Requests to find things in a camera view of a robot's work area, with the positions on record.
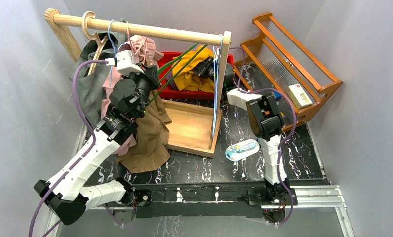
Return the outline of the light blue wire hanger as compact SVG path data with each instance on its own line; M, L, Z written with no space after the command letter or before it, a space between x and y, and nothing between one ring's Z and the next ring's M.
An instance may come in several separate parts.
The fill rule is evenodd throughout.
M214 107L213 107L213 121L212 121L212 128L211 128L211 138L214 138L215 134L215 126L217 124L217 114L218 114L218 91L219 91L219 63L220 63L220 50L223 45L223 35L219 34L220 36L220 46L218 48L215 48L214 46L212 47L213 51L213 69L214 69Z

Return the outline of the green plastic hanger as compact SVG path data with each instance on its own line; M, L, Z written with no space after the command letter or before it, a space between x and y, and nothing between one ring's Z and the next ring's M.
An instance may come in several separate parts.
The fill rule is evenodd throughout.
M192 49L194 49L197 46L197 43L194 44L193 46L191 46L188 50L184 51L182 54L180 54L176 59L173 59L172 61L170 61L169 63L165 64L165 66L161 67L159 69L159 73L161 73L165 68L167 68L168 66L172 65L174 63L173 66L171 66L171 68L169 69L169 72L171 72L173 70L173 68L175 66L177 66L179 64L179 62L182 60L183 56L185 54L187 54L188 52L190 52ZM156 94L150 99L150 103L152 101L154 101L154 99L159 96L160 93L162 93L165 88L207 47L208 45L205 44L204 46L202 46L201 49L199 49L178 71L177 73L173 74L173 76L171 77L170 80L167 81L167 83L165 83L157 92Z

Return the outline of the yellow pleated skirt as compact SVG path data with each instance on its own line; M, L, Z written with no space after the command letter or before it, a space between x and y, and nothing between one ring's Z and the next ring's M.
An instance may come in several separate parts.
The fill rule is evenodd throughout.
M175 74L177 71L199 50L202 45L197 48L196 51L190 51L185 54L182 60L172 70ZM205 48L173 81L176 84L178 90L188 91L203 91L208 93L214 93L215 83L211 79L203 79L193 72L193 68L201 61L212 57L213 52Z

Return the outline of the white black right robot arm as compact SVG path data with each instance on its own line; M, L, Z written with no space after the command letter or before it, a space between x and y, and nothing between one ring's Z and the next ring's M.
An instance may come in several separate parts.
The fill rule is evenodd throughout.
M229 160L238 160L261 148L265 168L265 190L258 195L248 194L245 199L253 201L260 198L263 202L271 204L279 204L283 201L293 207L296 204L295 194L290 189L289 180L281 163L281 147L285 140L281 137L284 119L274 96L278 91L272 88L266 91L267 94L261 95L258 91L244 91L234 86L227 90L228 103L247 111L250 127L258 142L240 142L228 147L225 154Z

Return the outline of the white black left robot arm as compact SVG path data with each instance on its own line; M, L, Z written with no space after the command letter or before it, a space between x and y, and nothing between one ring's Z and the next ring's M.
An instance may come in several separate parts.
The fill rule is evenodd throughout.
M110 202L131 205L135 188L123 178L86 187L84 184L101 163L137 133L137 120L144 117L149 94L160 87L157 66L137 64L139 71L116 82L110 106L91 137L64 168L48 180L38 180L34 190L64 225L76 222L85 211Z

